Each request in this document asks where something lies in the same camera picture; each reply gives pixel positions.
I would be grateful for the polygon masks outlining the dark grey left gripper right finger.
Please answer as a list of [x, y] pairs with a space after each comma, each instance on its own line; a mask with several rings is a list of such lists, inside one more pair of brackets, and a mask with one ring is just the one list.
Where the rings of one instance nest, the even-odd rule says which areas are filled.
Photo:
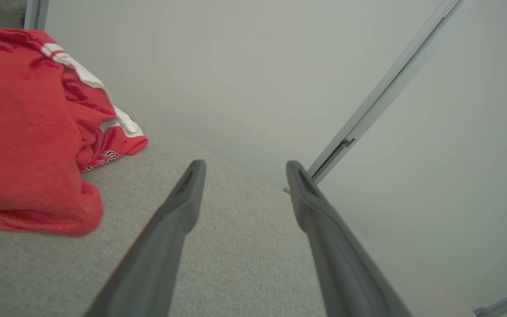
[[294, 215], [307, 235], [329, 317], [410, 317], [360, 241], [297, 161], [286, 165]]

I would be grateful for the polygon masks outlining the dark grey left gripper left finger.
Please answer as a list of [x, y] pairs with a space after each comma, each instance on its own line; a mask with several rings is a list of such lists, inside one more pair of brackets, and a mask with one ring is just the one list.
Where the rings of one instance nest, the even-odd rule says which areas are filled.
[[125, 254], [87, 317], [166, 317], [185, 237], [195, 227], [206, 162], [194, 160]]

